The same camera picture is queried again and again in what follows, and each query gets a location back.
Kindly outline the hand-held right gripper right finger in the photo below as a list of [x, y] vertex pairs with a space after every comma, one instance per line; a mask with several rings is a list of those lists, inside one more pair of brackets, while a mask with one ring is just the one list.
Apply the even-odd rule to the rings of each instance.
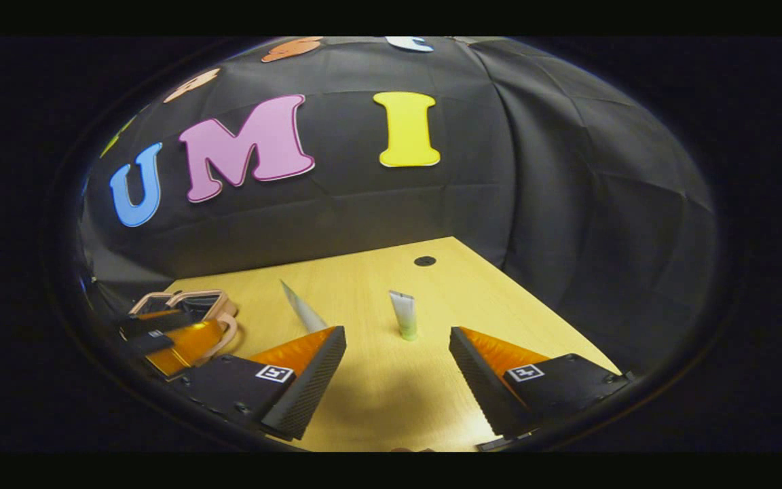
[[632, 384], [575, 353], [547, 358], [462, 326], [449, 350], [491, 430], [505, 439], [558, 424]]

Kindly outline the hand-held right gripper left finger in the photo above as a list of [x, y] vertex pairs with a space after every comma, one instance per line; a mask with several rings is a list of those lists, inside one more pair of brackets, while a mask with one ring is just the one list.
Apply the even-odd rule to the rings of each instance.
[[346, 347], [344, 327], [328, 327], [251, 358], [214, 358], [188, 369], [172, 387], [237, 427], [302, 439]]

